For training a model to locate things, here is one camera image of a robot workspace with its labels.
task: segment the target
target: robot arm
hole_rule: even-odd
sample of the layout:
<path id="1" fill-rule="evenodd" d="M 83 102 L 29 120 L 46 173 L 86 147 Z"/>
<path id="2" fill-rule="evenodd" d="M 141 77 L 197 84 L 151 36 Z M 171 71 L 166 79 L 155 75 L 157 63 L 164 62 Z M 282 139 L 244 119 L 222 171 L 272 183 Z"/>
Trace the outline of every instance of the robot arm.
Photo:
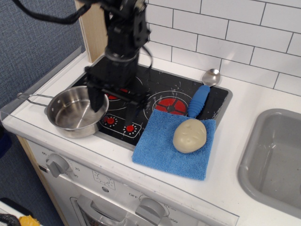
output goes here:
<path id="1" fill-rule="evenodd" d="M 135 82 L 139 49 L 144 48 L 150 34 L 145 21 L 144 0 L 78 0 L 85 5 L 66 18 L 38 14 L 26 9 L 19 0 L 12 1 L 35 19 L 59 24 L 72 24 L 90 9 L 91 4 L 100 4 L 104 9 L 108 44 L 105 65 L 85 68 L 91 107 L 98 111 L 104 93 L 121 98 L 127 103 L 126 124 L 130 124 L 139 110 L 147 106 L 149 90 Z"/>

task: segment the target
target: metal spoon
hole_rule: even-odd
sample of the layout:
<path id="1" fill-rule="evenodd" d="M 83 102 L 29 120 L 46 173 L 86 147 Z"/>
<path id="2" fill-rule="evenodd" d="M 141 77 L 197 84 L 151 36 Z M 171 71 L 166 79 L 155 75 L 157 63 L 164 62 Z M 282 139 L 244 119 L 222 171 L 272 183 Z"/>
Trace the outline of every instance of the metal spoon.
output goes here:
<path id="1" fill-rule="evenodd" d="M 188 117 L 195 118 L 201 112 L 207 100 L 207 96 L 210 92 L 210 87 L 215 86 L 221 79 L 221 74 L 217 69 L 210 69 L 202 78 L 204 84 L 193 95 L 188 106 Z"/>

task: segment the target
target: white subway tile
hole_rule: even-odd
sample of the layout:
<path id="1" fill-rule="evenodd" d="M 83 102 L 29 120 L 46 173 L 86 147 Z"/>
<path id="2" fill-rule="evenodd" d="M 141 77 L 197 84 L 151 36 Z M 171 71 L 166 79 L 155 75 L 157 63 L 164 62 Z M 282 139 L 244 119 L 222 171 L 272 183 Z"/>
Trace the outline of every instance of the white subway tile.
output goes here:
<path id="1" fill-rule="evenodd" d="M 284 5 L 284 6 L 293 6 L 293 7 L 301 8 L 300 0 L 258 0 L 258 1 L 270 2 L 270 3 L 275 3 L 275 4 L 279 4 L 279 5 Z"/>
<path id="2" fill-rule="evenodd" d="M 148 5 L 146 8 L 146 21 L 165 27 L 173 27 L 173 9 Z"/>
<path id="3" fill-rule="evenodd" d="M 291 32 L 229 21 L 226 40 L 286 52 L 291 37 Z"/>
<path id="4" fill-rule="evenodd" d="M 198 36 L 197 52 L 220 57 L 232 61 L 249 64 L 253 52 L 252 46 L 247 46 L 231 41 Z"/>
<path id="5" fill-rule="evenodd" d="M 150 24 L 150 31 L 151 41 L 192 51 L 195 51 L 197 49 L 197 34 L 183 32 L 153 24 Z"/>
<path id="6" fill-rule="evenodd" d="M 278 72 L 244 65 L 229 60 L 222 60 L 221 75 L 249 83 L 273 88 Z"/>
<path id="7" fill-rule="evenodd" d="M 301 9 L 267 4 L 262 25 L 301 33 Z"/>
<path id="8" fill-rule="evenodd" d="M 255 48 L 251 65 L 301 77 L 301 57 Z"/>
<path id="9" fill-rule="evenodd" d="M 264 5 L 249 0 L 203 0 L 201 14 L 260 24 Z"/>
<path id="10" fill-rule="evenodd" d="M 301 34 L 293 34 L 293 38 L 287 53 L 301 56 Z"/>
<path id="11" fill-rule="evenodd" d="M 219 69 L 221 59 L 184 49 L 173 48 L 172 62 L 207 71 L 212 68 Z"/>
<path id="12" fill-rule="evenodd" d="M 175 10 L 174 28 L 224 39 L 228 20 Z"/>
<path id="13" fill-rule="evenodd" d="M 201 0 L 149 0 L 149 4 L 199 13 Z"/>
<path id="14" fill-rule="evenodd" d="M 279 74 L 274 89 L 301 96 L 301 78 L 288 74 Z"/>
<path id="15" fill-rule="evenodd" d="M 148 42 L 145 46 L 149 49 L 153 57 L 171 61 L 171 46 L 163 45 L 152 41 Z M 140 53 L 148 55 L 142 48 L 140 49 Z"/>

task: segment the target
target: black stovetop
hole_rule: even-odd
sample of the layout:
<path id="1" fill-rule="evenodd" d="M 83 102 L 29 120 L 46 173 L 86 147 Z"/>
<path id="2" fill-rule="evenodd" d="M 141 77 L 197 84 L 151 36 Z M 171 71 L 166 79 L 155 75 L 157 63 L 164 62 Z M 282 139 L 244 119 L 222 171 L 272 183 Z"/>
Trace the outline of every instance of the black stovetop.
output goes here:
<path id="1" fill-rule="evenodd" d="M 136 79 L 144 86 L 150 88 L 150 107 L 141 110 L 133 123 L 125 127 L 126 103 L 114 96 L 108 96 L 110 102 L 109 110 L 100 121 L 102 125 L 100 132 L 128 144 L 136 145 L 153 109 L 187 115 L 188 104 L 191 98 L 203 84 L 154 69 L 148 73 L 145 73 L 145 70 L 144 66 L 139 66 Z M 73 86 L 85 84 L 86 76 L 84 74 Z M 196 118 L 199 120 L 215 119 L 228 93 L 227 90 L 211 87 L 205 106 Z"/>

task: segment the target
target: gray sink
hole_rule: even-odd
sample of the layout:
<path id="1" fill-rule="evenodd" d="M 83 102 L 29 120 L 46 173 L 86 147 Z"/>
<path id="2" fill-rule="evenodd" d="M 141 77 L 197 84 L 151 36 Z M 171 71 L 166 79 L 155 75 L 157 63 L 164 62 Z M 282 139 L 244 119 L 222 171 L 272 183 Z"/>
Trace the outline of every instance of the gray sink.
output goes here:
<path id="1" fill-rule="evenodd" d="M 301 218 L 301 114 L 270 109 L 258 116 L 238 179 L 255 200 Z"/>

